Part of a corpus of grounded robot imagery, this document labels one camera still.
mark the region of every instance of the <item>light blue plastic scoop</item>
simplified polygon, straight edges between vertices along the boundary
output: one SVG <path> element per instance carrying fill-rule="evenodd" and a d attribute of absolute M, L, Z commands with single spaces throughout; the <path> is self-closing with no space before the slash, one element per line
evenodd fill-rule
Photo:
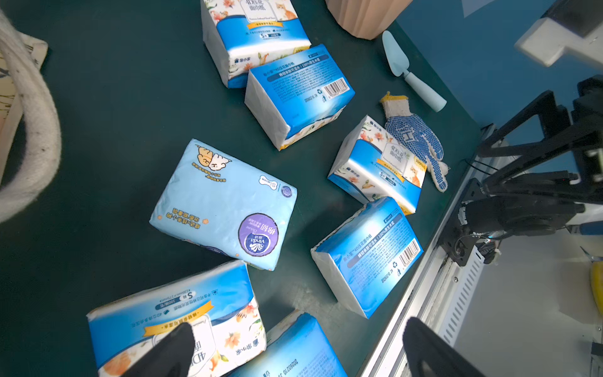
<path fill-rule="evenodd" d="M 399 77 L 402 75 L 404 80 L 414 89 L 414 91 L 421 96 L 423 101 L 435 111 L 438 112 L 446 105 L 446 100 L 441 95 L 437 94 L 435 90 L 431 89 L 429 85 L 422 82 L 412 72 L 408 72 L 410 62 L 398 42 L 391 33 L 387 30 L 383 32 L 381 37 L 383 40 L 383 47 L 385 48 L 385 55 L 387 56 L 387 62 L 390 64 L 391 72 Z"/>

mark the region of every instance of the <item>light blue packaging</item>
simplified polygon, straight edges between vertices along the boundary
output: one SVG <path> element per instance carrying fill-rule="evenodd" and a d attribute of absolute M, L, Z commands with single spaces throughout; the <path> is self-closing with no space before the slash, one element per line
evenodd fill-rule
<path fill-rule="evenodd" d="M 203 42 L 227 87 L 252 67 L 308 49 L 291 0 L 201 0 Z"/>
<path fill-rule="evenodd" d="M 389 196 L 410 215 L 417 211 L 426 170 L 367 115 L 343 140 L 328 178 L 363 204 Z"/>
<path fill-rule="evenodd" d="M 195 337 L 189 377 L 221 376 L 266 349 L 242 261 L 133 294 L 87 317 L 99 377 L 122 375 L 183 322 Z"/>
<path fill-rule="evenodd" d="M 298 310 L 267 334 L 266 351 L 229 377 L 347 377 L 316 318 Z"/>
<path fill-rule="evenodd" d="M 337 300 L 365 318 L 422 253 L 408 220 L 390 197 L 366 204 L 311 250 Z"/>
<path fill-rule="evenodd" d="M 245 104 L 282 150 L 339 117 L 354 90 L 324 45 L 249 71 Z"/>
<path fill-rule="evenodd" d="M 183 241 L 272 271 L 296 198 L 295 187 L 193 139 L 149 222 Z"/>

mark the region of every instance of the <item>barcode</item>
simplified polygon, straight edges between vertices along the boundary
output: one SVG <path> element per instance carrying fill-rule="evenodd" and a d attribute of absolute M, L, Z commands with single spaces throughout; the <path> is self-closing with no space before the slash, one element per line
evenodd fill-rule
<path fill-rule="evenodd" d="M 420 251 L 421 248 L 418 246 L 417 239 L 413 238 L 410 245 L 406 246 L 402 254 L 400 254 L 400 260 L 402 261 L 404 268 L 408 267 Z"/>
<path fill-rule="evenodd" d="M 350 87 L 346 84 L 346 79 L 344 78 L 340 78 L 339 80 L 333 81 L 331 84 L 323 86 L 323 92 L 327 94 L 327 97 L 329 97 L 330 100 L 348 90 L 350 90 Z"/>

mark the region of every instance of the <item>white rope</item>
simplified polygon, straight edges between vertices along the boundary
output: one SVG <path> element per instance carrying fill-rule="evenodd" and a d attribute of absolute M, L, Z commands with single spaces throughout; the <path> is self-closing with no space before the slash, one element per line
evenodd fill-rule
<path fill-rule="evenodd" d="M 27 207 L 52 181 L 61 155 L 61 130 L 50 91 L 2 10 L 0 51 L 23 104 L 27 136 L 21 167 L 0 191 L 1 223 Z"/>

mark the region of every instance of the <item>blue dotted grip glove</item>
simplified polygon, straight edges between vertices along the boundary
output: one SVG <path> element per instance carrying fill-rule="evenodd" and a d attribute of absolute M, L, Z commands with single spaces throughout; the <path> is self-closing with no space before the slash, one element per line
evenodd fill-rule
<path fill-rule="evenodd" d="M 410 112 L 408 97 L 387 92 L 381 103 L 387 118 L 385 130 L 421 159 L 427 165 L 435 187 L 446 191 L 448 165 L 442 162 L 444 149 L 438 137 L 418 115 Z"/>

